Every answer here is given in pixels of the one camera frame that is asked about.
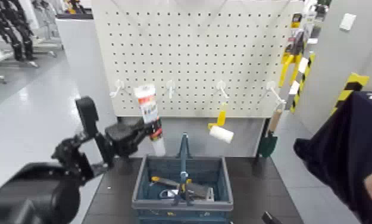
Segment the gray floor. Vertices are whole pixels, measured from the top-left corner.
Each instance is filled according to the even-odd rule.
[[[29,161],[49,161],[54,146],[79,125],[73,100],[77,86],[61,54],[40,60],[39,70],[12,70],[10,85],[0,85],[0,185]],[[310,175],[292,151],[295,138],[311,134],[294,116],[284,113],[277,134],[274,164],[305,224],[358,223],[328,187]],[[82,188],[81,223],[99,180]]]
[[[18,68],[18,67],[0,67],[0,75],[5,76],[7,84],[0,83],[0,103],[11,95],[15,94],[36,78],[48,74],[53,66],[66,60],[65,57],[51,58],[47,55],[37,56],[37,63],[41,65],[36,69],[33,67]]]

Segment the white metal hook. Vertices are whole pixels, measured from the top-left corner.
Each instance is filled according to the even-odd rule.
[[[216,84],[216,89],[217,90],[220,90],[223,94],[223,96],[227,99],[229,99],[230,97],[225,93],[224,91],[224,88],[226,88],[226,83],[223,81],[223,80],[220,80],[217,84]]]
[[[124,89],[124,82],[122,80],[120,80],[120,79],[116,80],[115,87],[116,87],[115,92],[110,92],[110,97],[111,98],[115,98],[116,95],[118,95],[119,91],[121,89]]]
[[[169,80],[167,83],[166,83],[166,88],[168,89],[169,91],[169,99],[172,99],[173,97],[173,93],[174,93],[174,89],[176,88],[175,84],[174,84],[174,81],[173,80]]]
[[[277,99],[277,106],[276,108],[280,105],[280,104],[283,104],[283,109],[285,108],[286,106],[286,101],[281,99],[281,97],[277,94],[277,92],[274,90],[274,88],[276,87],[276,82],[274,81],[269,81],[266,83],[266,90],[267,91],[271,91],[273,93],[273,95],[276,97]]]

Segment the white tube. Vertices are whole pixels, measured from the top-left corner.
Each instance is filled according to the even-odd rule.
[[[159,119],[157,102],[155,100],[155,86],[148,84],[134,88],[135,95],[139,99],[141,114],[144,123],[154,122]],[[150,135],[152,147],[156,156],[164,156],[166,153],[162,128]]]
[[[233,136],[235,134],[233,132],[229,131],[229,130],[226,130],[226,129],[222,128],[222,127],[213,126],[211,128],[210,135],[219,139],[219,140],[225,141],[228,144],[230,144],[232,139],[233,139]]]

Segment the pegboard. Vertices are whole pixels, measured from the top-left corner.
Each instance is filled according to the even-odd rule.
[[[105,73],[117,116],[139,116],[133,88],[154,83],[161,116],[271,117],[292,15],[302,1],[93,1]],[[167,82],[175,83],[169,99]],[[225,98],[217,83],[226,84]]]

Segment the black cloth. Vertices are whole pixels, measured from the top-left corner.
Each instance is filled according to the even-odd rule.
[[[372,173],[372,99],[367,94],[353,92],[312,139],[297,139],[294,150],[362,223],[372,224],[372,200],[364,186]]]

